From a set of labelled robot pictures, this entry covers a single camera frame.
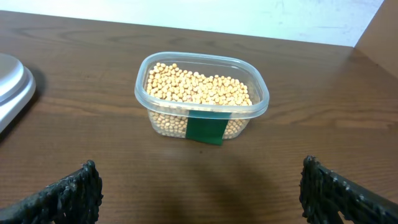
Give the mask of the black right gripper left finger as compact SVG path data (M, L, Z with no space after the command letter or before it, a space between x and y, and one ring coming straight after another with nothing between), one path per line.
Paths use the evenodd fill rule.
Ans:
M102 179L94 161L18 203L1 209L1 223L94 224L102 204Z

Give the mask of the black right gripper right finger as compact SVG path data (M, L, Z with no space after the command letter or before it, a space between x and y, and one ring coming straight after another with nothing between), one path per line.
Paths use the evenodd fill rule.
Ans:
M324 167L303 160L299 201L308 223L397 224L397 204Z

